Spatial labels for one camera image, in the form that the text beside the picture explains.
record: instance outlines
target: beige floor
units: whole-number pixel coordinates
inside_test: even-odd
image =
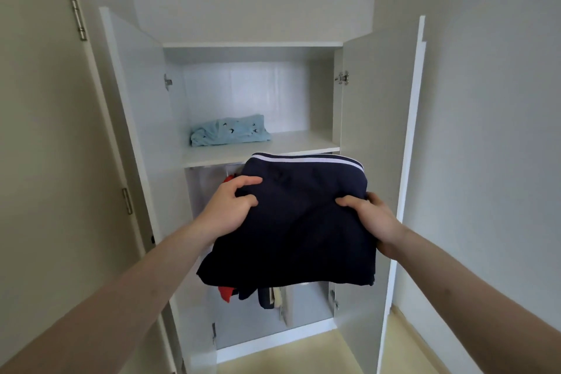
[[[218,374],[362,374],[337,330],[244,356],[218,366]],[[388,320],[382,374],[438,374],[402,321]]]

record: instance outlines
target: person's right arm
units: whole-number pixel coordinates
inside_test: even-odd
[[[487,374],[561,372],[561,333],[403,226],[375,194],[347,196],[378,249],[403,266]]]

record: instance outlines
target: forearm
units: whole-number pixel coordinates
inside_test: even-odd
[[[0,374],[118,372],[207,240],[196,226],[177,230],[46,330],[0,368]]]
[[[407,231],[398,262],[486,373],[558,372],[561,333]]]

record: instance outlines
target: open cabinet door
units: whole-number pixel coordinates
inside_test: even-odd
[[[426,43],[425,17],[343,46],[341,154],[364,165],[368,190],[403,219]],[[380,372],[396,263],[377,253],[371,286],[334,284],[335,322],[365,374]]]
[[[156,243],[191,220],[182,147],[165,88],[162,45],[101,8],[105,36]],[[216,349],[207,286],[189,272],[170,300],[189,374],[214,373]]]

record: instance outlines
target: wardrobe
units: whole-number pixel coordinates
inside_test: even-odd
[[[156,244],[196,217],[255,152],[354,158],[364,166],[368,190],[403,218],[424,17],[342,44],[205,45],[159,42],[108,8],[101,15]],[[270,141],[190,145],[196,124],[253,114],[265,116]],[[283,288],[282,306],[269,310],[255,294],[226,303],[196,276],[199,264],[171,299],[173,325],[167,326],[188,373],[213,373],[217,362],[333,328],[365,374],[379,371],[395,262],[376,255],[373,286]]]

